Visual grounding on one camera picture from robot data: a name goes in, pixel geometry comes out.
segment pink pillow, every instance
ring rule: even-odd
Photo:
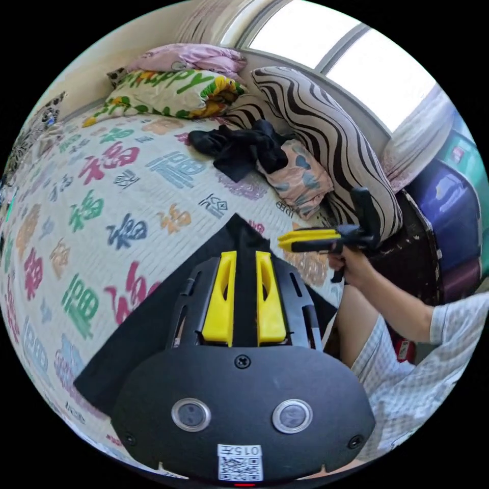
[[[211,44],[167,44],[146,51],[126,70],[184,71],[208,70],[222,73],[241,82],[238,72],[247,64],[246,58],[234,49]]]
[[[282,149],[289,160],[287,166],[268,174],[260,163],[257,168],[280,198],[307,220],[318,209],[324,196],[333,190],[326,170],[299,141],[287,141]]]

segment black cloth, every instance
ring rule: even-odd
[[[267,173],[285,168],[288,158],[281,146],[292,136],[277,134],[273,126],[260,119],[251,129],[230,129],[226,125],[212,131],[192,131],[190,144],[200,153],[214,158],[214,166],[238,183],[255,168],[258,160]]]
[[[192,270],[209,258],[233,250],[237,251],[233,346],[254,346],[257,335],[255,252],[270,252],[270,241],[235,214],[115,330],[75,380],[79,393],[110,416],[128,375],[165,349],[173,307]],[[308,290],[324,334],[337,309],[311,288]]]

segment blue storage box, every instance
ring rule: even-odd
[[[406,190],[433,227],[442,273],[480,258],[479,199],[461,173],[434,159]]]

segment pillowcase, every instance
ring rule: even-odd
[[[107,73],[108,79],[111,82],[112,88],[117,88],[117,85],[124,79],[127,75],[127,70],[122,67],[114,71],[109,71]]]
[[[127,71],[207,70],[243,84],[238,73],[246,65],[246,57],[235,49],[212,44],[177,43],[146,51],[129,63]]]
[[[12,146],[6,167],[8,171],[16,171],[39,136],[58,121],[65,96],[66,92],[62,92],[52,98],[29,119]]]
[[[291,134],[292,128],[265,99],[244,94],[226,110],[224,117],[241,129],[251,129],[259,119],[269,122],[278,134]]]
[[[367,187],[378,215],[381,242],[402,227],[402,211],[384,171],[353,119],[302,73],[271,66],[251,72],[256,87],[280,112],[331,177],[327,195],[337,224],[358,224],[350,190]]]
[[[289,160],[285,168],[267,173],[257,163],[258,171],[281,199],[307,220],[319,210],[324,196],[333,190],[333,182],[300,141],[286,141],[282,149]]]
[[[212,71],[132,71],[110,94],[103,108],[83,123],[83,127],[136,114],[181,119],[220,116],[244,92],[244,87],[237,81]]]

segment bed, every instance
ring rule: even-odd
[[[234,128],[229,120],[143,114],[82,127],[93,110],[60,123],[56,143],[14,176],[0,306],[50,407],[88,443],[144,469],[73,381],[159,282],[238,213],[336,307],[343,285],[331,283],[323,256],[276,246],[281,234],[320,225],[321,211],[305,222],[259,173],[234,183],[189,145],[192,130]]]

